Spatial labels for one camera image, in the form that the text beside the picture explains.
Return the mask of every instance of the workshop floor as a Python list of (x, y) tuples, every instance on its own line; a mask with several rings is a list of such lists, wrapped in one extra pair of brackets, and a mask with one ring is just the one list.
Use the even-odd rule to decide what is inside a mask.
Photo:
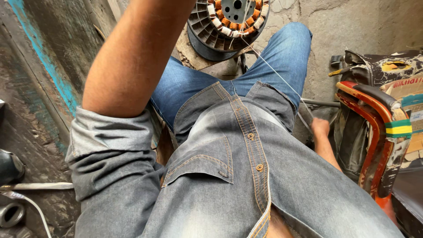
[[(270, 37), (289, 22), (302, 22), (313, 33), (304, 98), (333, 100), (337, 77), (327, 74), (332, 55), (345, 48), (361, 54), (391, 54), (402, 50), (423, 49), (423, 2), (421, 0), (271, 0), (266, 28), (254, 42), (263, 50)], [(247, 65), (255, 61), (247, 54)], [(230, 80), (241, 75), (232, 59), (202, 70), (217, 78)], [(314, 111), (329, 119), (335, 109)], [(311, 118), (300, 106), (307, 122)], [(297, 117), (294, 136), (305, 142), (310, 133)]]

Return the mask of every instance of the metal fitting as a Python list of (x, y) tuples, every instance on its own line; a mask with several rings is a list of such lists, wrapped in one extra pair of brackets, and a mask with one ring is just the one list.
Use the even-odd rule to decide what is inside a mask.
[(25, 215), (25, 208), (17, 202), (0, 207), (0, 227), (9, 228), (18, 224)]

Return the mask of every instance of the hand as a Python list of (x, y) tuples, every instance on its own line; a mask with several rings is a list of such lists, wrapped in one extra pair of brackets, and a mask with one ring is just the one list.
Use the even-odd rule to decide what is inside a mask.
[(311, 122), (311, 130), (314, 133), (314, 136), (328, 136), (329, 135), (329, 122), (324, 119), (320, 118), (313, 118), (313, 121)]

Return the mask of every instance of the metal pipe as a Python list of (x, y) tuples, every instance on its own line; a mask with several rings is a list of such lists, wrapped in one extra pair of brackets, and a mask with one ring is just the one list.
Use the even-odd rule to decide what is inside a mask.
[(3, 185), (0, 190), (72, 189), (72, 183), (18, 183)]
[(333, 108), (340, 108), (341, 107), (340, 102), (328, 102), (328, 101), (320, 101), (320, 100), (307, 99), (307, 98), (303, 98), (303, 100), (307, 104), (328, 106), (328, 107), (333, 107)]
[(25, 215), (25, 208), (17, 202), (0, 207), (0, 227), (9, 228), (18, 224)]

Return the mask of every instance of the blue jeans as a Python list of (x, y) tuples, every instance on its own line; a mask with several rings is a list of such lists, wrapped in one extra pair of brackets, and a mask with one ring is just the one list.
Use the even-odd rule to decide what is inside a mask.
[[(307, 74), (311, 37), (312, 34), (305, 25), (292, 22), (275, 33), (261, 53), (261, 57), (300, 95)], [(244, 75), (235, 80), (224, 81), (184, 67), (181, 62), (171, 57), (151, 96), (151, 102), (173, 131), (178, 110), (199, 91), (220, 82), (230, 95), (236, 93), (245, 97), (258, 80), (284, 93), (298, 109), (299, 96), (261, 58), (258, 58)]]

